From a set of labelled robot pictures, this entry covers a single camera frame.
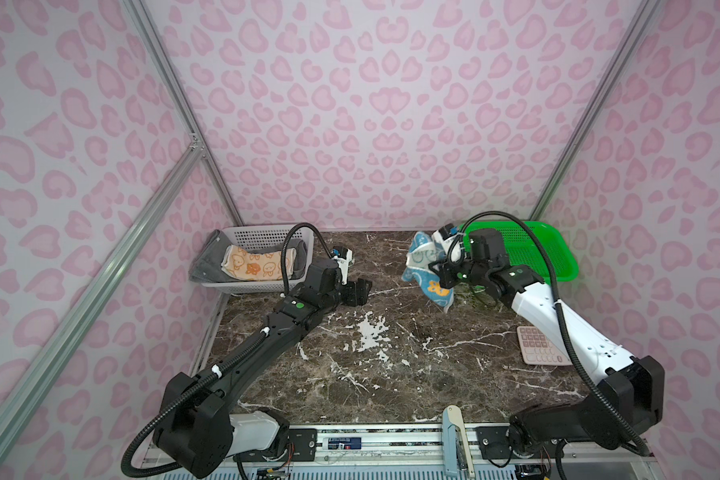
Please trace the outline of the grey towel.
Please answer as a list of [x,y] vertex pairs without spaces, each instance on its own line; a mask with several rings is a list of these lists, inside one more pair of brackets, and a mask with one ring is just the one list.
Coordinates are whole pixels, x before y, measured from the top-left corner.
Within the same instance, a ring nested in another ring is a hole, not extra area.
[[[189,270],[189,278],[194,282],[201,283],[256,282],[233,280],[221,271],[220,264],[222,257],[230,245],[239,246],[233,243],[223,231],[214,230],[208,237],[200,254],[193,261]],[[243,249],[252,253],[266,253],[277,250],[282,251],[282,245]]]

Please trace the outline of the orange patterned towel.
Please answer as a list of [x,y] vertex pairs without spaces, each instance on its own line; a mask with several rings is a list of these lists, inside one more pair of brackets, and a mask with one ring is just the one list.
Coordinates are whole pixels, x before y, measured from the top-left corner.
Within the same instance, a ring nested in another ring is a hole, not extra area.
[[285,260],[286,277],[290,278],[296,260],[294,248],[288,248],[285,253],[281,250],[252,253],[239,246],[230,245],[222,257],[220,268],[233,280],[275,281],[283,279],[282,260]]

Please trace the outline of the teal patterned towel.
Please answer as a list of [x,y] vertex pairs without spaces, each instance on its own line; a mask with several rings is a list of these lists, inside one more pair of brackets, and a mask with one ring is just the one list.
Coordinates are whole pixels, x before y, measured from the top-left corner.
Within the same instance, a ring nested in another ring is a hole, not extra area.
[[424,296],[447,313],[454,301],[451,289],[440,286],[440,279],[429,264],[445,259],[442,245],[429,234],[417,231],[406,254],[404,282],[416,282]]

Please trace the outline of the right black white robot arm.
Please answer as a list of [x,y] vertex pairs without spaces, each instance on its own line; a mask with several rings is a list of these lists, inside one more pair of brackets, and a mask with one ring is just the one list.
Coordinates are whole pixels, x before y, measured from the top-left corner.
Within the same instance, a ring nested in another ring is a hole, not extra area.
[[547,268],[514,264],[502,233],[483,228],[465,232],[448,224],[434,235],[442,255],[429,265],[441,287],[479,286],[493,299],[532,323],[566,357],[588,389],[577,403],[534,406],[511,416],[507,445],[523,455],[548,443],[593,442],[648,457],[643,434],[663,415],[665,370],[653,357],[637,357],[596,330],[560,297],[557,272],[540,239],[522,230]]

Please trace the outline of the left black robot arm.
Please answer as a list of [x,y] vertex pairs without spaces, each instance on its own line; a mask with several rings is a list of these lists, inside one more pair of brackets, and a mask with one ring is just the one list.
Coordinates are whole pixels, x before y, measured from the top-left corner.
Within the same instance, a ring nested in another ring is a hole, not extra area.
[[270,408],[236,414],[234,407],[258,377],[326,315],[340,306],[365,305],[371,288],[368,279],[347,279],[337,259],[314,261],[305,279],[284,294],[263,326],[231,354],[193,376],[180,373],[169,381],[159,413],[136,439],[150,439],[171,460],[137,469],[130,454],[124,454],[123,474],[144,478],[184,469],[205,478],[229,456],[260,452],[279,458],[286,450],[288,421]]

